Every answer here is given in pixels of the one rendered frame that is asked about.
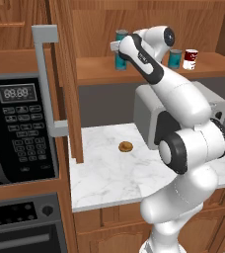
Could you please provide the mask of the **teal can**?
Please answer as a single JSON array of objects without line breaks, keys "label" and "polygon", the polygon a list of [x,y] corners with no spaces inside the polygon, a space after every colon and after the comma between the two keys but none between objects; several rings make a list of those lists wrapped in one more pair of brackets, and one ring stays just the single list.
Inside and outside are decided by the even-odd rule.
[{"label": "teal can", "polygon": [[168,60],[168,67],[179,69],[182,58],[182,51],[180,49],[171,49]]},{"label": "teal can", "polygon": [[127,35],[128,35],[128,30],[116,30],[115,31],[115,39],[117,41],[121,41]]},{"label": "teal can", "polygon": [[117,53],[114,55],[114,68],[116,70],[125,70],[127,63]]}]

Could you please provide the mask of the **silver toaster oven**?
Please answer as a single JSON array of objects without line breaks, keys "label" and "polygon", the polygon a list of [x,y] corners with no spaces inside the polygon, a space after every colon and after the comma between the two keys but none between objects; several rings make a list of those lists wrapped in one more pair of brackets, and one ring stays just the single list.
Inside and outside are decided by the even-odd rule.
[{"label": "silver toaster oven", "polygon": [[[193,81],[192,84],[207,99],[212,110],[211,117],[223,123],[225,100],[198,81]],[[158,148],[165,134],[182,128],[179,122],[166,111],[149,84],[140,85],[135,90],[133,121],[151,150]]]}]

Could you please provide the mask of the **black microwave oven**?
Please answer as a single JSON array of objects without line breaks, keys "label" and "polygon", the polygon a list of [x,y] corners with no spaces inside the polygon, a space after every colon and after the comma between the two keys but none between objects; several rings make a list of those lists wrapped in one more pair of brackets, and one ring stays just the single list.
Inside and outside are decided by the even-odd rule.
[{"label": "black microwave oven", "polygon": [[57,176],[38,74],[0,74],[0,185]]}]

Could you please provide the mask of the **wooden cabinet door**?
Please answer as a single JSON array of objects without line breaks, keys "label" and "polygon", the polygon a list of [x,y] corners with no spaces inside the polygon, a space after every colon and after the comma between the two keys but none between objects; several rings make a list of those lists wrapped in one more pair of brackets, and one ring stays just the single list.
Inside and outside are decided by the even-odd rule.
[{"label": "wooden cabinet door", "polygon": [[58,44],[56,62],[58,77],[63,86],[71,156],[77,163],[83,163],[83,144],[79,110],[76,55],[74,45],[71,0],[49,0],[51,22],[57,26]]}]

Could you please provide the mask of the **brown round cookie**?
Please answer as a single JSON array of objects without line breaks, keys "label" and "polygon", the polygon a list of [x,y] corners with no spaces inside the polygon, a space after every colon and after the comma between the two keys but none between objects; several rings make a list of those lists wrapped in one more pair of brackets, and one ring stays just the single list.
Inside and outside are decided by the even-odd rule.
[{"label": "brown round cookie", "polygon": [[121,151],[121,152],[129,152],[133,149],[133,145],[131,142],[129,141],[123,141],[119,144],[118,146],[118,149]]}]

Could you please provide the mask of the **black and grey oven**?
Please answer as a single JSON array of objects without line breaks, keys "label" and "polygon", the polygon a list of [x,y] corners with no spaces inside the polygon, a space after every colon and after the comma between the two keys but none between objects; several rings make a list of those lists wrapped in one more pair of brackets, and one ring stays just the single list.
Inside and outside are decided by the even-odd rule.
[{"label": "black and grey oven", "polygon": [[[44,215],[44,206],[53,213]],[[41,243],[0,250],[0,253],[67,253],[56,193],[0,201],[0,242],[48,234]]]}]

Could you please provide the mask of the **black oven knob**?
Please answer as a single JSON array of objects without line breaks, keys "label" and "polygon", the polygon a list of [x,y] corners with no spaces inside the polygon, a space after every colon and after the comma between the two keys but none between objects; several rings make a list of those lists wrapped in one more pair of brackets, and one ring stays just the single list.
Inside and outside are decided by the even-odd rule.
[{"label": "black oven knob", "polygon": [[52,206],[44,206],[42,208],[41,212],[46,216],[50,216],[53,213],[53,207]]}]

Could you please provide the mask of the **wooden base cupboard run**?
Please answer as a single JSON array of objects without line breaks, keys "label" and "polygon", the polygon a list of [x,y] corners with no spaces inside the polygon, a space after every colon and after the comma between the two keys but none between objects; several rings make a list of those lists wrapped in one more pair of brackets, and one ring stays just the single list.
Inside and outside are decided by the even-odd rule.
[{"label": "wooden base cupboard run", "polygon": [[[202,211],[211,211],[225,208],[225,188],[215,193],[204,203]],[[144,220],[120,223],[112,226],[102,226],[101,209],[81,211],[74,214],[75,228],[78,241],[78,252],[87,253],[89,243],[93,239],[106,238],[120,232],[144,232],[151,234],[152,226]],[[225,236],[217,253],[225,253]]]}]

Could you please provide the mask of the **red and white can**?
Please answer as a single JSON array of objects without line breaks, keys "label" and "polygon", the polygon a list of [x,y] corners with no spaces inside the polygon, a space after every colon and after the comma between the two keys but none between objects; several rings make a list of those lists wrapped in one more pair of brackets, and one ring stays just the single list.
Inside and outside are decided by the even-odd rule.
[{"label": "red and white can", "polygon": [[186,70],[194,70],[198,51],[196,49],[187,49],[185,52],[183,68]]}]

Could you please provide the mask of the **wooden cupboard door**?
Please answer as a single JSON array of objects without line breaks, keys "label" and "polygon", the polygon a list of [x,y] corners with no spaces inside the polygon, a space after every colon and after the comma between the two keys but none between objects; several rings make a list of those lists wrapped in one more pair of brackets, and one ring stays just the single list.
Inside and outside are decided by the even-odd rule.
[{"label": "wooden cupboard door", "polygon": [[87,253],[139,253],[148,235],[148,231],[120,232],[106,238],[93,239]]},{"label": "wooden cupboard door", "polygon": [[187,253],[217,253],[225,236],[225,208],[201,211],[182,228],[179,242]]}]

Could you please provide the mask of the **wooden upper cabinet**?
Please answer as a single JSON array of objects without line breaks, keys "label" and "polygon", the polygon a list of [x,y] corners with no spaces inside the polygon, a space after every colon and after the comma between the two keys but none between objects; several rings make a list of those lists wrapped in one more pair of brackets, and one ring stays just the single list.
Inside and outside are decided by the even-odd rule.
[{"label": "wooden upper cabinet", "polygon": [[46,23],[45,0],[0,0],[0,73],[38,70],[32,25]]}]

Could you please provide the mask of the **wooden cabinet with shelf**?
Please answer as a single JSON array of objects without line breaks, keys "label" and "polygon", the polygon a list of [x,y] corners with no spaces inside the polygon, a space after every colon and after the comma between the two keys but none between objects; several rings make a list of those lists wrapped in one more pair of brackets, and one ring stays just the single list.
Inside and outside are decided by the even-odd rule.
[{"label": "wooden cabinet with shelf", "polygon": [[131,65],[114,69],[110,42],[117,29],[155,25],[174,30],[176,48],[198,51],[195,69],[179,70],[184,77],[225,76],[225,0],[71,0],[70,7],[80,86],[142,83]]}]

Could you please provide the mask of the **wooden drawer front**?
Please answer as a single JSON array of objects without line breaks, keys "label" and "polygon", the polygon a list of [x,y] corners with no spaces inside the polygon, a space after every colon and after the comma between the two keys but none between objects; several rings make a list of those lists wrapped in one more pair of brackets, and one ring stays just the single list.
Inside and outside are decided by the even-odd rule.
[{"label": "wooden drawer front", "polygon": [[140,214],[140,204],[127,204],[101,209],[102,226],[112,226],[120,223],[143,220]]}]

